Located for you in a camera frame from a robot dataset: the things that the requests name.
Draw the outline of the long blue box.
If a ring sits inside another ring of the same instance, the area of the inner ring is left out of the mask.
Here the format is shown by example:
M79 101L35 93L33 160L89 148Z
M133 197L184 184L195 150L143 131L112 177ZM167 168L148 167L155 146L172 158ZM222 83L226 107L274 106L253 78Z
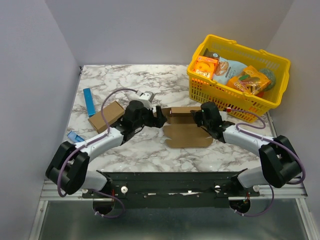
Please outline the long blue box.
M85 105L86 105L86 109L87 109L87 115L90 118L90 117L92 117L92 116L94 116L96 114L96 110L95 110L95 105L94 105L91 89L90 88L84 88L83 89L83 96L84 96Z

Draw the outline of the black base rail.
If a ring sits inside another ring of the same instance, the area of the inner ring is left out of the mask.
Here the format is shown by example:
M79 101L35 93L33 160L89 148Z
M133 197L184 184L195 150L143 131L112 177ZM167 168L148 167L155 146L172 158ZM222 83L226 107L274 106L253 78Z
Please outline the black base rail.
M72 185L69 194L81 190L99 208L111 206L108 196L121 200L126 209L229 208L247 211L258 190L236 183L236 172L104 172L106 186Z

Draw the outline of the folded brown cardboard box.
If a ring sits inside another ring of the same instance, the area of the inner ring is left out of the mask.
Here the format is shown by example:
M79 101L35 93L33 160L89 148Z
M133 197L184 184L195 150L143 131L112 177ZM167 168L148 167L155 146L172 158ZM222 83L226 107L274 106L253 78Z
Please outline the folded brown cardboard box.
M110 126L115 123L124 113L124 108L117 101L113 101L103 108L104 117ZM107 130L107 124L102 118L101 111L90 117L88 121L98 134L101 134Z

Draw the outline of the small blue box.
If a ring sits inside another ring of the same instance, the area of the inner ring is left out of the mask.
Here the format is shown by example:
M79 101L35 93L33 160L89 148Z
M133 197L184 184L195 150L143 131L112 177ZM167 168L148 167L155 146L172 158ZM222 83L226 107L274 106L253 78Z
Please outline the small blue box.
M69 140L71 140L73 143L81 143L84 142L85 139L82 138L80 135L78 135L76 132L74 131L70 131L67 134L67 137L69 138Z

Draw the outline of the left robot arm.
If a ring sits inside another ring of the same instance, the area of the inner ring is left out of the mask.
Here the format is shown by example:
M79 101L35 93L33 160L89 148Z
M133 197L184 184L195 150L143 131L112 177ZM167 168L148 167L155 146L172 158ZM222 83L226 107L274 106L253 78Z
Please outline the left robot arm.
M110 194L111 181L101 171L89 171L89 163L110 149L119 147L144 127L162 128L167 118L162 108L145 107L132 100L120 117L106 131L77 144L65 141L58 147L45 176L57 185L59 195L72 195L80 189L93 190L99 197Z

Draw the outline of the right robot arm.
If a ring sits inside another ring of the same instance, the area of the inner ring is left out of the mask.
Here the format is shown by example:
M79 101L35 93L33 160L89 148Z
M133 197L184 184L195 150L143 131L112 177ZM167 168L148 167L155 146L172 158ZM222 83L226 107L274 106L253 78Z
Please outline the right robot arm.
M306 178L306 170L289 139L263 136L241 126L223 120L214 102L205 102L199 110L191 111L194 122L211 137L222 143L241 147L260 159L260 166L245 169L234 176L230 191L241 196L255 185L270 185L275 188L301 184Z

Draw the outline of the aluminium frame rail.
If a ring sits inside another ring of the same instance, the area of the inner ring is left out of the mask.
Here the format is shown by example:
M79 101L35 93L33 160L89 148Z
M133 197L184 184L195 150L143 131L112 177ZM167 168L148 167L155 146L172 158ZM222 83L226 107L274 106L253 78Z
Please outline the aluminium frame rail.
M260 196L251 196L252 200L265 200L272 198L272 192L268 186L260 185ZM273 188L275 199L305 199L308 197L307 191L303 184L284 185L282 188ZM48 180L45 180L42 186L40 200L41 201L90 201L92 198L83 198L82 191L77 191L72 195L60 197L57 192L57 186Z

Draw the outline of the orange snack box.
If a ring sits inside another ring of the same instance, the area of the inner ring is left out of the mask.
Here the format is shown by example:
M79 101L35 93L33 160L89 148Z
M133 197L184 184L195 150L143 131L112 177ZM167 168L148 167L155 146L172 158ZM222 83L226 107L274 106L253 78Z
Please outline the orange snack box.
M218 67L218 64L218 58L210 58L199 55L193 67L193 72L211 80Z

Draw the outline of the green round sponge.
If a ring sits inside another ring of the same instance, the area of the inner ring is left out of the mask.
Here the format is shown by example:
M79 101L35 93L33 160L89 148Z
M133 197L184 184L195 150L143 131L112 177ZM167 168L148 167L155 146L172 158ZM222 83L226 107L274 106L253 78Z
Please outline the green round sponge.
M266 92L271 90L276 85L276 76L274 72L268 68L261 68L258 71L270 80L270 84L263 91Z

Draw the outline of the brown cardboard box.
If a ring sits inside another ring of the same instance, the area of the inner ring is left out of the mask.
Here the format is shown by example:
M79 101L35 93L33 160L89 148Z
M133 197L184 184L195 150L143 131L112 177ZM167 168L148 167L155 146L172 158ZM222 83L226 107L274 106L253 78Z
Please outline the brown cardboard box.
M165 144L172 148L207 148L213 138L195 123L192 111L199 111L199 106L182 106L162 108L167 119L163 126L163 134L167 138Z
M124 108L117 101L113 101L103 108L104 117L110 126L115 123L124 113ZM90 117L88 121L98 134L101 134L107 130L107 124L102 118L101 111Z

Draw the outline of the orange gummy candy bag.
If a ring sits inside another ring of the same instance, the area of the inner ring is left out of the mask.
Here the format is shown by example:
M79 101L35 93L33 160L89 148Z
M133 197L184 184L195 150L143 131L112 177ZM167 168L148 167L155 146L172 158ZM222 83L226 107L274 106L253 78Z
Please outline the orange gummy candy bag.
M226 86L255 96L265 90L271 83L271 80L265 74L249 65L241 73L232 77Z

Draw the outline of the light blue chips bag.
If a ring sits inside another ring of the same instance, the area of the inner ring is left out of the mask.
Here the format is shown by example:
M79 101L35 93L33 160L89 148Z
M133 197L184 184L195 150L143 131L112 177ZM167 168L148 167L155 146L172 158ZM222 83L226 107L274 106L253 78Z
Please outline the light blue chips bag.
M220 57L212 79L222 85L226 85L231 78L241 74L246 67L247 65L239 61Z

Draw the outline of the yellow plastic basket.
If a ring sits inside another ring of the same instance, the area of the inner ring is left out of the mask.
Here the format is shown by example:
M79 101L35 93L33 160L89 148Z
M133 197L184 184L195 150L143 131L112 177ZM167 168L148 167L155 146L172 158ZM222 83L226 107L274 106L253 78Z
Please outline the yellow plastic basket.
M247 66L253 66L257 70L261 68L271 70L275 75L275 86L264 93L262 97L258 97L241 93L195 73L193 71L194 65L198 56L202 55L205 50L218 53L227 60L234 60ZM240 45L235 40L209 34L197 47L186 70L189 77L189 97L199 103L214 102L219 110L230 107L262 116L280 105L288 86L290 66L291 62L287 58L269 53L263 49L255 50Z

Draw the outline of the dark snack packet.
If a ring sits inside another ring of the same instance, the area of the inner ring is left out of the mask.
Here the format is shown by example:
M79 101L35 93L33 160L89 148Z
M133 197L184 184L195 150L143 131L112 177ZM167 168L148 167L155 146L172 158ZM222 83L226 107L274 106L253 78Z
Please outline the dark snack packet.
M218 53L210 51L208 48L205 49L203 56L207 57L207 58L212 58L212 59L219 59L220 58L220 55Z

